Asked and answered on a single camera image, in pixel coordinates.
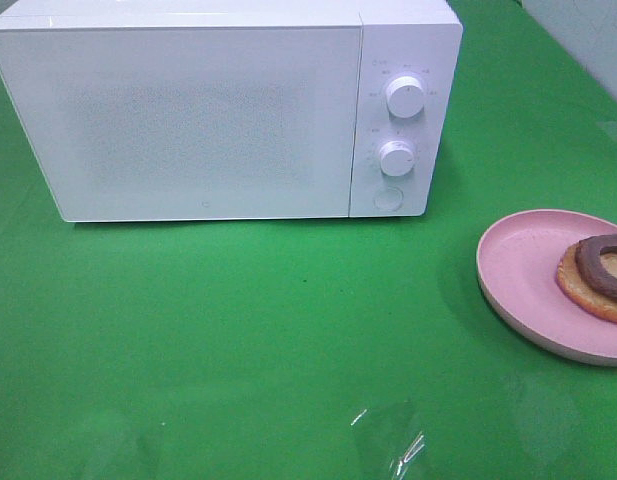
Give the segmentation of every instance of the power knob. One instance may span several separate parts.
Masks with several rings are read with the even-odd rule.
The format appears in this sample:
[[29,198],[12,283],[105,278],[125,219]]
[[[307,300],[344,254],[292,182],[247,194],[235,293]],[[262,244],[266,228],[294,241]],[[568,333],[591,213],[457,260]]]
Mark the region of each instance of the power knob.
[[415,154],[405,142],[388,142],[379,150],[381,171],[390,177],[406,175],[415,165]]
[[386,87],[388,110],[395,117],[410,118],[424,108],[424,86],[412,76],[394,79]]

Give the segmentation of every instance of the plate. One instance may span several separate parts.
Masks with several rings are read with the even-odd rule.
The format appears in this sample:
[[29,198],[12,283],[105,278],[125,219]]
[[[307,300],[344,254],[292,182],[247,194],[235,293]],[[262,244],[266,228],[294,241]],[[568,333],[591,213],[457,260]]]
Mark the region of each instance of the plate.
[[477,247],[479,284],[515,330],[553,353],[593,365],[617,366],[617,324],[573,303],[556,281],[566,248],[617,225],[567,210],[529,210],[494,223]]

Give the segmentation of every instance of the green tablecloth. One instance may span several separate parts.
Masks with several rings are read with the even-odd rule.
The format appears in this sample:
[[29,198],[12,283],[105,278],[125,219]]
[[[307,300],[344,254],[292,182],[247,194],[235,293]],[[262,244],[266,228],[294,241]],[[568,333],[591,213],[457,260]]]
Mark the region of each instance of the green tablecloth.
[[617,479],[617,369],[508,328],[474,260],[515,211],[617,223],[617,104],[516,3],[452,3],[420,218],[66,224],[0,82],[0,479],[387,479],[420,429],[406,478]]

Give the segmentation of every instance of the white microwave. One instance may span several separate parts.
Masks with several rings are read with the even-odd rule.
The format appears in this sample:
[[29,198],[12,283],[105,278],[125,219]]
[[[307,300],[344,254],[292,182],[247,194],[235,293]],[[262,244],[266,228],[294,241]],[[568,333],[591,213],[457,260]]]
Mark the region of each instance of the white microwave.
[[20,0],[0,74],[70,222],[424,212],[443,0]]

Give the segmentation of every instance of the microwave door window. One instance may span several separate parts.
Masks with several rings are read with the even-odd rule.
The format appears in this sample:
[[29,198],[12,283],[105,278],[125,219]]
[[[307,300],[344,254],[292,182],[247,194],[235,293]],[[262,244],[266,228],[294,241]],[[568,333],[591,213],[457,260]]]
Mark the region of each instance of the microwave door window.
[[5,32],[1,69],[66,220],[347,216],[359,35]]

